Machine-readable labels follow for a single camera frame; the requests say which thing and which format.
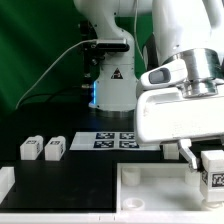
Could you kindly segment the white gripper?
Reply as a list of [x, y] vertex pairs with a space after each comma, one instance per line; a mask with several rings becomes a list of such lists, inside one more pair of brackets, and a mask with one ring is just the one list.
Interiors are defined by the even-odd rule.
[[209, 97], [186, 99], [177, 88], [151, 90], [138, 99], [135, 138], [139, 145], [177, 142], [191, 172], [198, 170], [191, 140], [224, 135], [224, 87]]

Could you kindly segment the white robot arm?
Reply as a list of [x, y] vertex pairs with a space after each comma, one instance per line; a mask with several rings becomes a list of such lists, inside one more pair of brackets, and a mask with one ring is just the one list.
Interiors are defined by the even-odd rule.
[[[224, 135], [222, 0], [73, 0], [91, 23], [92, 49], [104, 54], [90, 107], [103, 115], [134, 116], [141, 146], [175, 143], [193, 170], [194, 141]], [[134, 38], [116, 18], [150, 14], [155, 68], [134, 72]]]

